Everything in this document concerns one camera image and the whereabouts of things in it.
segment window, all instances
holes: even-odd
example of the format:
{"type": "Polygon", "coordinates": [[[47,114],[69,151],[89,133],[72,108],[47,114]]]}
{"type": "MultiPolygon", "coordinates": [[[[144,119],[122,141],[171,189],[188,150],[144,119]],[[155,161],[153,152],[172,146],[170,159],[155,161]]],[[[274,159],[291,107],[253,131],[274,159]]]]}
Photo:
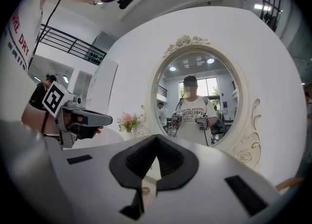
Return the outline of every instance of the window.
{"type": "MultiPolygon", "coordinates": [[[[216,77],[198,79],[197,83],[198,83],[197,95],[209,97],[211,101],[219,100],[219,105],[220,105],[220,92],[219,92],[219,87],[218,87],[218,82],[216,80],[216,77]]],[[[184,91],[183,82],[179,83],[179,88],[180,88],[179,98],[181,98],[182,96],[183,98],[186,98],[187,94],[184,91]]]]}

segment recessed light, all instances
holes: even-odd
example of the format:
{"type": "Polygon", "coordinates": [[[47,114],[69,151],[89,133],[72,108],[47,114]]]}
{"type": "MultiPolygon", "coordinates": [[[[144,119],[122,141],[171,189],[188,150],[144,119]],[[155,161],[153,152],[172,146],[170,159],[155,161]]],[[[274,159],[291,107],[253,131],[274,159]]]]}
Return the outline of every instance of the recessed light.
{"type": "Polygon", "coordinates": [[[263,7],[262,4],[255,4],[255,5],[254,5],[254,8],[255,8],[255,9],[262,9],[262,8],[263,8],[264,11],[271,11],[271,9],[272,9],[272,8],[269,7],[269,6],[264,6],[264,7],[263,7]]]}
{"type": "Polygon", "coordinates": [[[211,63],[214,63],[214,61],[215,61],[214,58],[210,58],[210,59],[207,60],[207,63],[208,63],[208,64],[211,64],[211,63]]]}
{"type": "Polygon", "coordinates": [[[69,82],[68,82],[67,77],[66,77],[66,76],[63,76],[63,78],[64,78],[65,82],[68,84],[69,82]]]}

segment mirror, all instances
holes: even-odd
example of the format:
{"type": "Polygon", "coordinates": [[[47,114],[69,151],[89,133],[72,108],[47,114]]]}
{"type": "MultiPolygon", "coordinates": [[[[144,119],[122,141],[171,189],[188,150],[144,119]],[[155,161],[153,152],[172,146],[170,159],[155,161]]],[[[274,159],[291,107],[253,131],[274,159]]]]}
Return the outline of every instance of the mirror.
{"type": "Polygon", "coordinates": [[[212,147],[234,124],[238,98],[233,72],[221,58],[187,52],[161,74],[155,115],[165,134],[212,147]]]}

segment pink flower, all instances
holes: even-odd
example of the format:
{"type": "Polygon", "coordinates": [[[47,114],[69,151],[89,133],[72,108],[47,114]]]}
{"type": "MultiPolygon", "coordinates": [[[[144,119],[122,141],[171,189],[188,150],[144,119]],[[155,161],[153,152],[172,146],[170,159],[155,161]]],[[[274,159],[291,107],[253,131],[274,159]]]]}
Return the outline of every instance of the pink flower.
{"type": "Polygon", "coordinates": [[[127,114],[127,113],[126,113],[126,114],[124,115],[124,120],[125,120],[126,122],[131,122],[132,119],[133,119],[133,118],[132,118],[132,116],[131,116],[130,114],[127,114]]]}

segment ornate mirror frame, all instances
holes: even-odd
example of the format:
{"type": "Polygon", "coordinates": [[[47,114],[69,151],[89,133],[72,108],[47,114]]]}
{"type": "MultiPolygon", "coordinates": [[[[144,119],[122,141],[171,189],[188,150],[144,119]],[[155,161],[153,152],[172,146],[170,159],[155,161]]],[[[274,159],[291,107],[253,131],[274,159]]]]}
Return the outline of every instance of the ornate mirror frame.
{"type": "Polygon", "coordinates": [[[229,70],[237,85],[237,105],[235,120],[221,142],[213,147],[227,152],[253,170],[260,172],[261,144],[256,130],[256,120],[261,117],[257,114],[258,98],[251,95],[249,84],[240,66],[231,59],[231,55],[222,51],[222,48],[210,43],[206,39],[194,36],[182,36],[175,45],[170,45],[164,53],[163,60],[151,74],[145,107],[146,119],[144,127],[150,129],[151,134],[165,134],[160,120],[156,117],[157,88],[160,79],[168,65],[182,54],[188,52],[203,52],[216,56],[229,70]]]}

